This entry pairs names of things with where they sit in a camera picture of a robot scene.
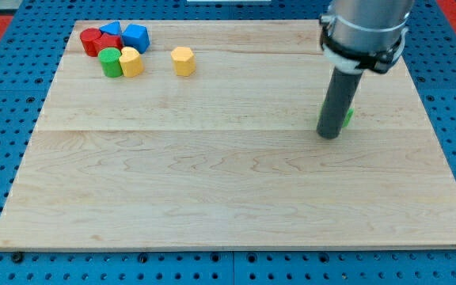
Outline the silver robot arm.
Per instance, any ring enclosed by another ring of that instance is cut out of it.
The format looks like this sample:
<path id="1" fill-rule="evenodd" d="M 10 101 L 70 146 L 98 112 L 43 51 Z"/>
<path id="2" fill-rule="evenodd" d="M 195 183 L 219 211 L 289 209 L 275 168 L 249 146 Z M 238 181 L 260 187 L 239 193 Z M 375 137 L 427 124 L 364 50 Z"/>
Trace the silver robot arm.
<path id="1" fill-rule="evenodd" d="M 413 0 L 333 0 L 319 17 L 325 57 L 345 74 L 387 73 L 405 47 Z"/>

